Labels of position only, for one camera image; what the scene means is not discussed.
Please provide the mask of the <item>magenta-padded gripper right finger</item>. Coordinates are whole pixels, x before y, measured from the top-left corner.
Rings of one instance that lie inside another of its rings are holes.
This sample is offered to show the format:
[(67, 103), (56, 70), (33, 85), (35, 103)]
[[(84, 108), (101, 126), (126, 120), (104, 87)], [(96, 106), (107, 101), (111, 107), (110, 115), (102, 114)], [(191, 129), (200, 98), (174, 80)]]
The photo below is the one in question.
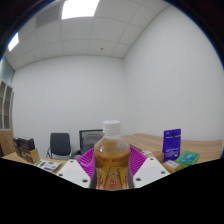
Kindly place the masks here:
[(130, 148), (128, 184), (130, 189), (141, 188), (169, 175), (154, 157), (146, 157), (137, 149)]

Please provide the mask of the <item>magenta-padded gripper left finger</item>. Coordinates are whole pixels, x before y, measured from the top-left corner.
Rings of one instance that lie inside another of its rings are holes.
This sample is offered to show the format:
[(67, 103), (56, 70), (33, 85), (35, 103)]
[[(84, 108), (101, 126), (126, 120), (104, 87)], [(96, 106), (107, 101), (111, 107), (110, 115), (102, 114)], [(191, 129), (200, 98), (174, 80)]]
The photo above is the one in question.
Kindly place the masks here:
[(77, 160), (68, 160), (59, 170), (57, 176), (83, 188), (95, 188), (96, 171), (94, 149), (88, 150)]

